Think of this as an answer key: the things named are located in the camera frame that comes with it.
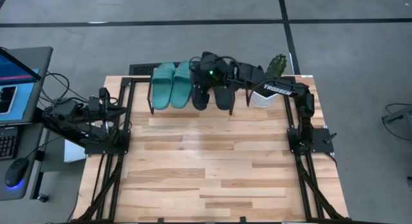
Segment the teal slipper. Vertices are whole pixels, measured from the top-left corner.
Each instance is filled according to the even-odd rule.
[[[152,105],[157,110],[166,109],[169,106],[170,95],[173,88],[174,64],[165,62],[159,65],[152,76]]]
[[[173,90],[170,103],[172,107],[181,109],[186,106],[192,90],[189,62],[183,61],[176,69],[173,77]]]

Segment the blue light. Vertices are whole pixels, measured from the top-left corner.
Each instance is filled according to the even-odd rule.
[[[24,184],[24,179],[21,179],[21,181],[20,181],[17,185],[15,185],[15,186],[13,186],[13,187],[9,187],[9,186],[6,185],[6,188],[7,188],[8,190],[16,190],[16,189],[20,189],[20,187],[21,187],[23,184]]]

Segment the small cactus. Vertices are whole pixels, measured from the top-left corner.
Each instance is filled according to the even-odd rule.
[[[270,64],[268,66],[268,69],[265,75],[275,77],[277,79],[280,78],[283,72],[285,72],[286,63],[287,63],[287,59],[284,54],[281,53],[279,55],[276,55],[272,59],[272,61],[270,61]]]

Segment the wooden table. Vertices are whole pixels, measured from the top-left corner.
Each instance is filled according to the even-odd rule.
[[[121,79],[106,77],[104,86],[112,97],[118,95]],[[313,77],[296,76],[296,81],[309,85],[315,95],[313,125],[325,125]],[[247,107],[245,92],[239,90],[229,116],[216,107],[212,92],[205,111],[194,109],[189,101],[185,109],[169,106],[152,115],[147,90],[148,83],[136,84],[132,142],[122,170],[115,221],[239,221],[241,216],[248,221],[304,221],[283,98],[268,109]],[[334,162],[322,153],[313,158],[320,190],[347,216]],[[74,218],[90,205],[99,161],[99,155],[86,161]],[[316,216],[310,189],[308,193]]]

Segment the computer mouse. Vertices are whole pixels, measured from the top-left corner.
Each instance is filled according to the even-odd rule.
[[[16,159],[6,171],[5,183],[8,187],[19,184],[26,173],[29,161],[26,158]]]

